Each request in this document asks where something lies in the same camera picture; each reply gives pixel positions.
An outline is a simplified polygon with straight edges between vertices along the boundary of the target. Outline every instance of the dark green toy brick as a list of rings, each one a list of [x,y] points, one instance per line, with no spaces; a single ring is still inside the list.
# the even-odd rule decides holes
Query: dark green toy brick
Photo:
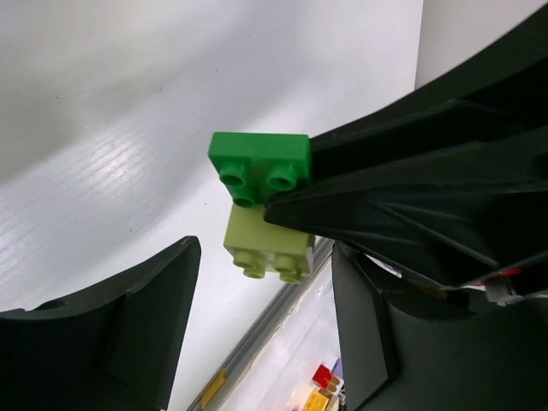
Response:
[[[310,181],[304,134],[215,133],[208,156],[237,206],[253,208]]]

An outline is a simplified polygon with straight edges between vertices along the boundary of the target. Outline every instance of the white table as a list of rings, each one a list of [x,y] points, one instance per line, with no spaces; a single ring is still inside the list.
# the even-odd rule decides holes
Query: white table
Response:
[[[170,409],[281,284],[222,240],[216,130],[315,135],[414,87],[422,0],[31,0],[0,6],[0,310],[203,247]]]

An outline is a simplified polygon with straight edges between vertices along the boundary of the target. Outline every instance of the beige toy brick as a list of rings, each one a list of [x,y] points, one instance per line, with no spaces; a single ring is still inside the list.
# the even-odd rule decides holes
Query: beige toy brick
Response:
[[[251,278],[278,272],[286,283],[298,283],[312,269],[313,235],[265,223],[265,207],[232,206],[224,246],[234,264]]]

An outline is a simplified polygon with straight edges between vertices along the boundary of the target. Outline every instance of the light green toy brick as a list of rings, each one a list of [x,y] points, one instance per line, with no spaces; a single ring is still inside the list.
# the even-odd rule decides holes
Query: light green toy brick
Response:
[[[313,235],[265,223],[265,207],[232,206],[224,246],[234,264],[251,278],[278,272],[286,283],[299,283],[312,272]]]

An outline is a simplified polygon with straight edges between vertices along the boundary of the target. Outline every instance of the green toy brick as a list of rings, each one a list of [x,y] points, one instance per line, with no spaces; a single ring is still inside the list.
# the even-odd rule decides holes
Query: green toy brick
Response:
[[[310,139],[304,134],[219,132],[208,156],[234,203],[244,208],[310,181]]]
[[[234,264],[251,278],[278,272],[286,283],[299,283],[312,269],[313,235],[265,223],[263,205],[232,206],[224,246]]]

